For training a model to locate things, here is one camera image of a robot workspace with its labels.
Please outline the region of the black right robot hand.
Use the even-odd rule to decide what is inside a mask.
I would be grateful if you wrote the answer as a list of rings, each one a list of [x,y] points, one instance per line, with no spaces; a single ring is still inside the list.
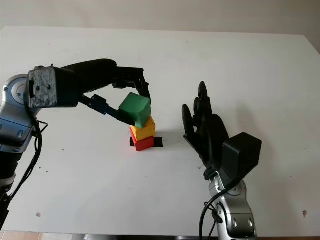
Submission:
[[[222,167],[223,143],[229,139],[228,132],[219,115],[213,113],[205,83],[198,87],[198,96],[193,102],[194,114],[186,104],[182,105],[184,138],[197,152],[206,167],[204,179],[213,179]]]

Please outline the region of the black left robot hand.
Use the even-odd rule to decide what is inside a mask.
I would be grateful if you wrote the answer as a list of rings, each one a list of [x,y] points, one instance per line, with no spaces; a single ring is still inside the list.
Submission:
[[[129,113],[112,108],[101,96],[95,94],[89,98],[85,94],[111,85],[115,89],[135,88],[139,95],[151,98],[149,83],[145,80],[143,68],[121,67],[114,60],[103,58],[67,65],[63,69],[75,74],[79,86],[80,103],[128,125],[136,124],[134,117]]]

